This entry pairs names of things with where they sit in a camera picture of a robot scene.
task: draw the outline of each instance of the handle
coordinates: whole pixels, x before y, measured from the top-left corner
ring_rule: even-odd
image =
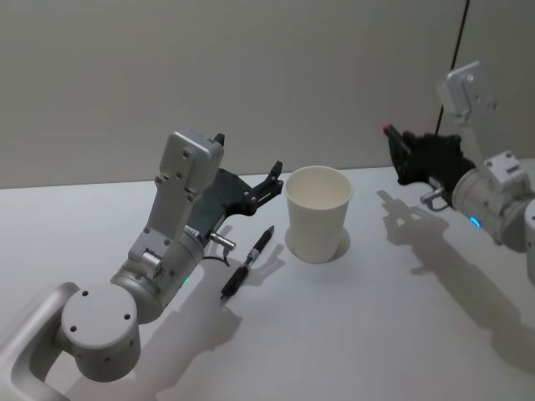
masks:
[[[238,288],[243,284],[248,274],[249,274],[249,267],[247,267],[247,265],[238,267],[238,269],[236,269],[234,274],[232,274],[232,277],[230,278],[230,280],[227,282],[227,284],[225,284],[225,286],[221,290],[221,299],[230,298],[234,294],[236,294]]]

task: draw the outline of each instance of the tabletop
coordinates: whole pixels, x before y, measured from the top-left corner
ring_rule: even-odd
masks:
[[[398,186],[392,168],[343,173],[354,198],[332,261],[311,265],[288,249],[281,195],[223,224],[237,242],[232,268],[197,267],[140,328],[133,372],[94,383],[64,354],[47,382],[72,401],[533,400],[535,287],[525,256],[453,210],[425,210],[429,189]],[[0,290],[10,300],[0,325],[51,282],[107,282],[154,195],[151,182],[0,191]],[[222,285],[270,225],[245,285],[222,303]]]

